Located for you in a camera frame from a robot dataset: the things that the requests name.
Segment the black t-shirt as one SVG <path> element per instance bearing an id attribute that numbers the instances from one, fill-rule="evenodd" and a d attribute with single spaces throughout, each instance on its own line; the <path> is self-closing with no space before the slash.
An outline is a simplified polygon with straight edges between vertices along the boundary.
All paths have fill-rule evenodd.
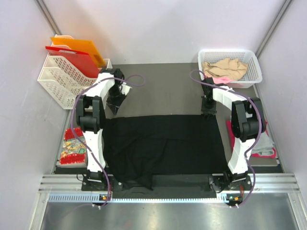
<path id="1" fill-rule="evenodd" d="M 154 175 L 212 174 L 227 170 L 214 116 L 152 115 L 108 119 L 103 156 L 119 182 L 151 189 Z"/>

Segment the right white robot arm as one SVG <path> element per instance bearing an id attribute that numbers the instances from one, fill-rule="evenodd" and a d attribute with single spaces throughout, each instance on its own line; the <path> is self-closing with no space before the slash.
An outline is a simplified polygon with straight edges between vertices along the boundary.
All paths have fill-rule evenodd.
<path id="1" fill-rule="evenodd" d="M 212 189 L 234 190 L 248 180 L 248 161 L 252 149 L 266 131 L 262 102 L 258 97 L 249 98 L 224 84 L 216 85 L 212 78 L 203 79 L 201 84 L 204 93 L 202 115 L 206 118 L 215 116 L 216 103 L 221 103 L 231 111 L 231 131 L 234 135 L 228 170 L 223 173 L 223 179 L 213 181 Z"/>

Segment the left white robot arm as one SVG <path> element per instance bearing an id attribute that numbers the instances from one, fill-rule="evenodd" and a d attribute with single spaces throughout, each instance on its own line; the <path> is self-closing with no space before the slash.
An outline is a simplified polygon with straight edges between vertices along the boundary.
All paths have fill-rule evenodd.
<path id="1" fill-rule="evenodd" d="M 101 69 L 94 84 L 77 96 L 73 107 L 76 123 L 83 133 L 88 150 L 87 173 L 83 182 L 98 190 L 110 187 L 103 156 L 105 108 L 108 107 L 112 114 L 117 114 L 130 90 L 123 83 L 124 79 L 120 69 Z"/>

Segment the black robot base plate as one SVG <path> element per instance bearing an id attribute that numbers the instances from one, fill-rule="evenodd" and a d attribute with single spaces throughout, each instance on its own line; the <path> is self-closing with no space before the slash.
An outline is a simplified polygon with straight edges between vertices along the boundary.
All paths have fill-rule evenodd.
<path id="1" fill-rule="evenodd" d="M 136 181 L 119 182 L 109 177 L 113 199 L 189 199 L 215 198 L 218 193 L 234 190 L 243 193 L 251 188 L 251 179 L 244 175 L 242 180 L 230 181 L 230 173 L 223 174 L 178 174 L 153 175 L 148 189 Z"/>

